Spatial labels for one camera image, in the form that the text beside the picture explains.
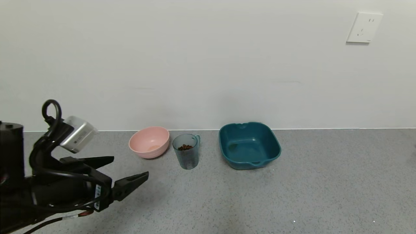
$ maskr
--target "clear plastic cup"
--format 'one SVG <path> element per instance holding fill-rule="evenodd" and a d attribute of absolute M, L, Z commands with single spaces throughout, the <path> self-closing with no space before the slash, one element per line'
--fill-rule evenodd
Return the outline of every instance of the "clear plastic cup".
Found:
<path fill-rule="evenodd" d="M 198 165 L 198 149 L 201 138 L 197 135 L 182 134 L 173 140 L 173 148 L 175 149 L 176 157 L 182 168 L 190 170 Z M 192 148 L 180 150 L 183 146 L 191 146 Z"/>

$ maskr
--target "gray countertop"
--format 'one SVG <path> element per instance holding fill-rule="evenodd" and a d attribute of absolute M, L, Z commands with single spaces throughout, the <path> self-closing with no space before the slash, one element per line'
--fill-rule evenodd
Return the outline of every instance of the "gray countertop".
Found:
<path fill-rule="evenodd" d="M 138 158 L 134 132 L 100 132 L 76 155 L 56 149 L 56 158 L 115 156 L 99 169 L 113 181 L 150 176 L 122 202 L 36 233 L 416 233 L 416 129 L 278 130 L 281 156 L 248 171 L 222 159 L 218 131 L 186 132 L 201 136 L 192 170 L 172 147 Z M 25 133 L 26 157 L 39 136 Z"/>

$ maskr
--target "wall outlet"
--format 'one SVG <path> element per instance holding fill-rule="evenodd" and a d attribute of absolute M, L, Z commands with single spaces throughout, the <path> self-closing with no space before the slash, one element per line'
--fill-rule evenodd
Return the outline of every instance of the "wall outlet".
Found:
<path fill-rule="evenodd" d="M 382 18 L 383 14 L 358 13 L 347 42 L 370 43 Z"/>

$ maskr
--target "kibble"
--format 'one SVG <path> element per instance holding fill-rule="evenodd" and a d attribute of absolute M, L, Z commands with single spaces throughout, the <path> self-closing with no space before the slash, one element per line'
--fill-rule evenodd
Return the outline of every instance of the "kibble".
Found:
<path fill-rule="evenodd" d="M 183 150 L 188 150 L 188 149 L 192 149 L 192 148 L 193 147 L 190 146 L 190 145 L 183 144 L 181 147 L 178 148 L 178 150 L 183 151 Z"/>

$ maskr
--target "pink bowl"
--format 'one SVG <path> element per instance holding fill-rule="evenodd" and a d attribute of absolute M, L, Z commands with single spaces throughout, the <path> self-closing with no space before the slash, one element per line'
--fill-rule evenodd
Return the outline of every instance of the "pink bowl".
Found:
<path fill-rule="evenodd" d="M 130 149 L 139 157 L 152 159 L 162 155 L 169 146 L 169 131 L 148 127 L 136 132 L 129 141 Z"/>

